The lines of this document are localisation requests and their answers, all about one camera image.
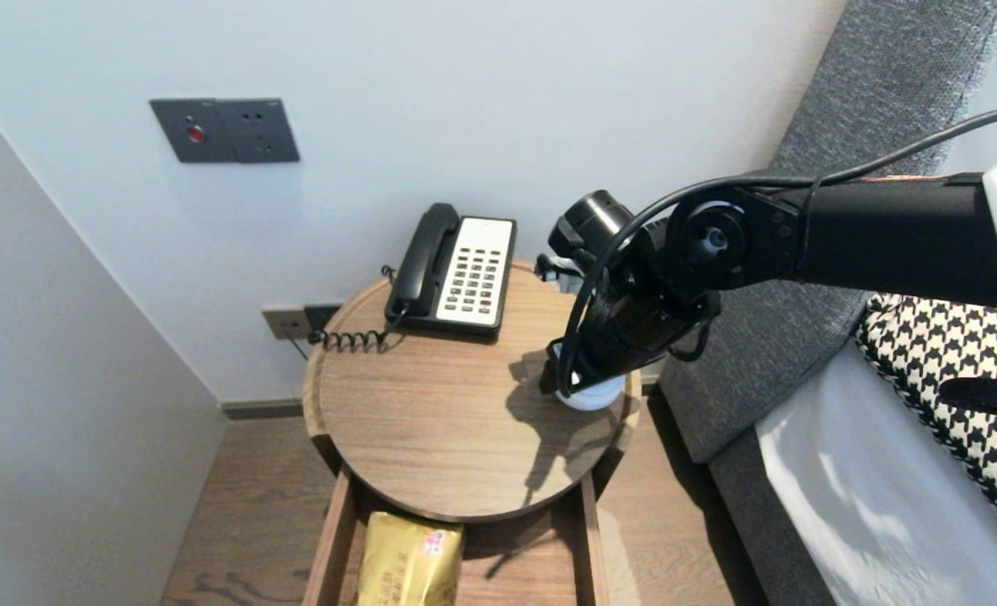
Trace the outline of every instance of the telephone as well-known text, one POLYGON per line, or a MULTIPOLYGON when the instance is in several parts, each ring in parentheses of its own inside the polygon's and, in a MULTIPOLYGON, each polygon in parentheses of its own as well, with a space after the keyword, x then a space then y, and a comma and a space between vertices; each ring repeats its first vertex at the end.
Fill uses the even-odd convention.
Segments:
POLYGON ((502 326, 517 223, 459 217, 449 204, 433 204, 397 271, 387 320, 493 335, 502 326))

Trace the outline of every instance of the black and white cushion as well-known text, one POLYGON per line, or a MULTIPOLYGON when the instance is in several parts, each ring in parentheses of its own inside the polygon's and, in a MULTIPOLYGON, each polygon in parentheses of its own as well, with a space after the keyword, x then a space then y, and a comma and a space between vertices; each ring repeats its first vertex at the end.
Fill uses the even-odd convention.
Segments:
POLYGON ((938 396, 945 380, 997 379, 997 310, 875 295, 856 340, 872 367, 964 464, 997 512, 997 415, 949 406, 938 396))

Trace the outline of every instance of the gold plastic bag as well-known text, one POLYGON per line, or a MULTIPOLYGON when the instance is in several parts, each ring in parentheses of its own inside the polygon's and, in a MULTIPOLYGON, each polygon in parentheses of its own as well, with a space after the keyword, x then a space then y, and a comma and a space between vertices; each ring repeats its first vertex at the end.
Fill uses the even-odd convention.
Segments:
POLYGON ((453 606, 464 527, 375 511, 356 606, 453 606))

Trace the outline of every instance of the round wooden side table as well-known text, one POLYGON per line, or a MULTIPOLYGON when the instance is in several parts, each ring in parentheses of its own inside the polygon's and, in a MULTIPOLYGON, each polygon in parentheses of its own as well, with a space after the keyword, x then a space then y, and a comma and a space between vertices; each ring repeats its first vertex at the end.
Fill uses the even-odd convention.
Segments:
MULTIPOLYGON (((390 291, 376 281, 327 330, 382 327, 390 291)), ((378 348, 318 345, 303 386, 307 430, 332 467, 343 460, 394 505, 436 520, 511 518, 594 468, 602 491, 637 420, 640 375, 595 412, 540 394, 542 350, 563 333, 572 304, 514 261, 494 341, 399 329, 378 348)))

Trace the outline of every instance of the drawer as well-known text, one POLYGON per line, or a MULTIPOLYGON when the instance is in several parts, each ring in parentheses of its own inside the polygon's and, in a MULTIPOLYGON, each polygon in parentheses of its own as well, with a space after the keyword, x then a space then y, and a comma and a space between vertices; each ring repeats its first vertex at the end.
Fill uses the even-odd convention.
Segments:
MULTIPOLYGON (((398 509, 341 465, 305 606, 351 606, 368 515, 398 509)), ((518 518, 465 525, 457 606, 606 606, 591 475, 549 506, 518 518)))

